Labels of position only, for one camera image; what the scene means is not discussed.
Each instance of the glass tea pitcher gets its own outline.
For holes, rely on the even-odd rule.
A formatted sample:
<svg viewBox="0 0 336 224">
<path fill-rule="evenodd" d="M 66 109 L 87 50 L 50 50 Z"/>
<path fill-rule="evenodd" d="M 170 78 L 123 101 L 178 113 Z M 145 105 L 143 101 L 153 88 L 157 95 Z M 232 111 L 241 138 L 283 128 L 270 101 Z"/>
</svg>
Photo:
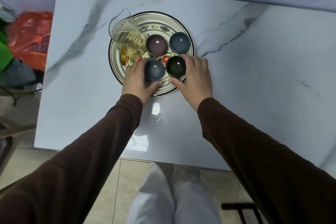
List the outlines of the glass tea pitcher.
<svg viewBox="0 0 336 224">
<path fill-rule="evenodd" d="M 146 52 L 146 37 L 141 34 L 138 24 L 127 8 L 111 20 L 108 32 L 112 40 L 119 44 L 123 65 L 129 58 L 136 61 Z"/>
</svg>

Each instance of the plate rim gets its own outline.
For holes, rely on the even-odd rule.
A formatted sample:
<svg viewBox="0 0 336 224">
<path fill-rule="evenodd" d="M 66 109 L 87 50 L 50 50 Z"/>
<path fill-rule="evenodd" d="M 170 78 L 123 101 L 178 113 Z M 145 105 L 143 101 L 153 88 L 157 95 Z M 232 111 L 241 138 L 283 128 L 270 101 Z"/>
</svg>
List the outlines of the plate rim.
<svg viewBox="0 0 336 224">
<path fill-rule="evenodd" d="M 189 31 L 186 29 L 186 27 L 178 20 L 176 19 L 175 17 L 169 15 L 169 14 L 166 14 L 166 13 L 162 13 L 162 12 L 157 12 L 157 11 L 145 11 L 145 12 L 140 12 L 140 13 L 137 13 L 137 14 L 134 14 L 132 15 L 132 17 L 137 17 L 137 16 L 140 16 L 140 15 L 145 15 L 145 14 L 149 14 L 149 13 L 154 13 L 154 14 L 162 14 L 162 15 L 165 15 L 169 18 L 172 18 L 174 19 L 176 22 L 178 22 L 182 28 L 185 29 L 189 39 L 190 39 L 190 46 L 192 47 L 192 52 L 191 52 L 191 56 L 195 56 L 195 47 L 194 47 L 194 42 L 191 38 L 191 35 L 189 34 Z M 113 40 L 111 39 L 110 40 L 110 44 L 108 45 L 108 51 L 107 51 L 107 55 L 108 55 L 108 63 L 110 65 L 110 68 L 112 70 L 112 73 L 114 75 L 114 77 L 117 79 L 117 81 L 123 85 L 123 81 L 119 78 L 119 76 L 116 74 L 115 70 L 113 69 L 113 66 L 112 66 L 112 60 L 111 60 L 111 55 L 110 55 L 110 50 L 111 50 L 111 47 L 112 47 L 112 44 L 113 44 Z M 183 77 L 183 79 L 181 80 L 181 82 L 185 82 L 186 80 L 186 75 Z M 166 91 L 166 92 L 162 92 L 162 93 L 158 93 L 158 94 L 153 94 L 151 95 L 151 97 L 160 97 L 160 96 L 164 96 L 164 95 L 167 95 L 173 91 L 175 91 L 177 89 L 176 86 L 174 86 L 172 89 L 170 89 L 169 91 Z"/>
</svg>

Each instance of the hand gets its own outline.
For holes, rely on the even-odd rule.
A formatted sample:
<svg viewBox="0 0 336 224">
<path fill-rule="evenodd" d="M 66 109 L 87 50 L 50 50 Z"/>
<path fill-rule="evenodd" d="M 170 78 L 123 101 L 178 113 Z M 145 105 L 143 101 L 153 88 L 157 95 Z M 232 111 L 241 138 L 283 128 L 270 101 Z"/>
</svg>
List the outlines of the hand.
<svg viewBox="0 0 336 224">
<path fill-rule="evenodd" d="M 142 102 L 142 107 L 163 84 L 163 82 L 154 82 L 148 88 L 145 87 L 145 65 L 147 61 L 148 58 L 144 58 L 126 67 L 123 90 L 121 91 L 121 95 L 133 94 L 137 96 Z"/>
<path fill-rule="evenodd" d="M 182 55 L 182 58 L 187 67 L 186 83 L 183 84 L 176 78 L 170 78 L 169 82 L 181 91 L 183 97 L 197 112 L 198 106 L 204 99 L 213 97 L 208 60 L 185 54 Z"/>
</svg>

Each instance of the left hand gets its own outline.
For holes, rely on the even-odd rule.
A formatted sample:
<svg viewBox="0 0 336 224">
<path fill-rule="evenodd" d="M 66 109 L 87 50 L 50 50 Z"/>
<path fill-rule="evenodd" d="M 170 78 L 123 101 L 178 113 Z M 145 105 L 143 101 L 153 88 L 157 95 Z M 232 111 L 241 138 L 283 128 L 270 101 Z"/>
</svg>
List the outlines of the left hand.
<svg viewBox="0 0 336 224">
<path fill-rule="evenodd" d="M 145 87 L 145 65 L 148 58 L 133 62 L 131 66 L 126 67 L 125 80 L 121 95 L 132 94 L 137 96 L 144 107 L 150 96 L 154 94 L 163 84 L 162 81 L 154 82 L 148 88 Z"/>
</svg>

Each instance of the red flower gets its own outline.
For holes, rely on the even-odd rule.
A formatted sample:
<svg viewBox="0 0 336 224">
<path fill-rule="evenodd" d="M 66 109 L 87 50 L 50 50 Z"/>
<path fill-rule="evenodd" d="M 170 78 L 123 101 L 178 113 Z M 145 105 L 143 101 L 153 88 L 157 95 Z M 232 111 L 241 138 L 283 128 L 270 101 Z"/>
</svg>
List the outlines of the red flower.
<svg viewBox="0 0 336 224">
<path fill-rule="evenodd" d="M 162 62 L 166 64 L 169 59 L 170 59 L 170 57 L 168 55 L 165 55 L 165 56 L 162 57 Z"/>
</svg>

